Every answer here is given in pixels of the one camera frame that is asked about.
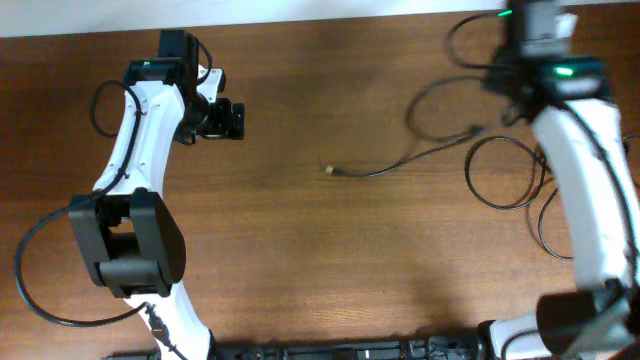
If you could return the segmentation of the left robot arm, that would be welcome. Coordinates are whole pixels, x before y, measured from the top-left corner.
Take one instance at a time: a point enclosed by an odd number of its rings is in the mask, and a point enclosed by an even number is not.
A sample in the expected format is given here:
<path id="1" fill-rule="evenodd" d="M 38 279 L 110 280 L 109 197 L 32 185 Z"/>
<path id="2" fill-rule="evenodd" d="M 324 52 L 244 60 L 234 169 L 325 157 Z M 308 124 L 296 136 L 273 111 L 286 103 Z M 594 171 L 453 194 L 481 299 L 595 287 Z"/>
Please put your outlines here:
<path id="1" fill-rule="evenodd" d="M 91 280 L 134 308 L 162 359 L 216 356 L 183 283 L 184 237 L 163 200 L 172 144 L 244 136 L 245 108 L 221 97 L 225 74 L 200 65 L 203 48 L 185 30 L 164 30 L 156 57 L 130 63 L 122 124 L 93 187 L 98 197 L 73 196 L 69 213 Z"/>

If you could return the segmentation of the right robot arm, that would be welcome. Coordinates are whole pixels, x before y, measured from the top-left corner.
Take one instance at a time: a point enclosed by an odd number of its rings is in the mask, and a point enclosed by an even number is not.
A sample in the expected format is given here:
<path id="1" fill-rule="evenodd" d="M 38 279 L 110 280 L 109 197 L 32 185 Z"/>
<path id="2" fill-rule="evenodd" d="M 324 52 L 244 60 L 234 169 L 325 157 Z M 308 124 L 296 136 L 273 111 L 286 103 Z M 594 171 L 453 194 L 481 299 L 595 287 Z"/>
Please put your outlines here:
<path id="1" fill-rule="evenodd" d="M 572 54 L 576 19 L 554 1 L 512 1 L 503 17 L 494 62 L 514 78 L 503 92 L 521 103 L 557 184 L 576 287 L 493 322 L 494 354 L 624 352 L 639 339 L 639 202 L 603 63 Z"/>

